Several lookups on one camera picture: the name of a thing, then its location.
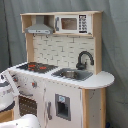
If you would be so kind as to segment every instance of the handle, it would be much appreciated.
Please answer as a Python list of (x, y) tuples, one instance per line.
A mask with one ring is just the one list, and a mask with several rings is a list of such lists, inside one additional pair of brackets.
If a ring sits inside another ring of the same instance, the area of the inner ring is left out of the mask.
[(50, 115), (50, 107), (51, 107), (51, 102), (48, 102), (47, 113), (48, 113), (49, 120), (52, 119), (52, 116)]
[(23, 91), (19, 91), (19, 93), (24, 96), (33, 96), (33, 94), (25, 94)]
[(59, 28), (57, 27), (57, 22), (59, 21), (59, 17), (56, 18), (56, 21), (55, 21), (55, 29), (56, 31), (59, 31)]

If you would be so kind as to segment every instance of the tile backsplash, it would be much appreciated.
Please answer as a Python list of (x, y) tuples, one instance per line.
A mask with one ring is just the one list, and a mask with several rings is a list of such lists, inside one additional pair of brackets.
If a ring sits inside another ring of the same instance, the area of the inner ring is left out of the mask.
[[(78, 56), (88, 51), (94, 57), (94, 38), (79, 36), (35, 35), (33, 36), (34, 61), (39, 63), (75, 68)], [(87, 62), (87, 70), (93, 70), (87, 55), (82, 56), (82, 63)]]

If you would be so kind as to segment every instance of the gray wall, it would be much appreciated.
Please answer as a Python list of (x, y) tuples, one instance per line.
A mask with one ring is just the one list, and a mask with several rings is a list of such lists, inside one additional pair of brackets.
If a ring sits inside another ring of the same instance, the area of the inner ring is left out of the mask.
[[(112, 73), (115, 83), (107, 88), (107, 121), (114, 128), (128, 127), (128, 1), (127, 0), (4, 0), (12, 65), (26, 61), (25, 37), (20, 13), (102, 10), (103, 70)], [(6, 38), (0, 45), (0, 68), (7, 67)]]
[(4, 2), (0, 0), (0, 72), (9, 66)]

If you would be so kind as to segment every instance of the curved faucet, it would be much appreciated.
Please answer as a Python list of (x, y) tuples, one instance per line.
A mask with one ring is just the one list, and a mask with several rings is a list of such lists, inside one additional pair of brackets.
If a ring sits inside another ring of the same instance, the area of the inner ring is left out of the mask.
[(94, 60), (93, 60), (92, 55), (91, 55), (89, 52), (87, 52), (87, 51), (83, 51), (83, 52), (81, 52), (81, 53), (79, 54), (79, 57), (78, 57), (78, 63), (77, 63), (77, 65), (76, 65), (76, 68), (78, 68), (78, 70), (86, 69), (86, 62), (85, 62), (85, 64), (82, 64), (82, 63), (81, 63), (81, 57), (82, 57), (83, 54), (88, 55), (89, 58), (90, 58), (90, 61), (91, 61), (90, 64), (91, 64), (91, 65), (94, 65)]

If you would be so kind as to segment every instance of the knob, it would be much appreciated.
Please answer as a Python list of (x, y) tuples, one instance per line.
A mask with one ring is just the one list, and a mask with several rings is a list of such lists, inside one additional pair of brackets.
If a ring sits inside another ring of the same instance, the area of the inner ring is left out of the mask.
[(37, 88), (37, 82), (32, 82), (32, 86), (33, 86), (33, 88)]
[(16, 77), (16, 75), (13, 75), (12, 77), (14, 82), (18, 82), (18, 77)]

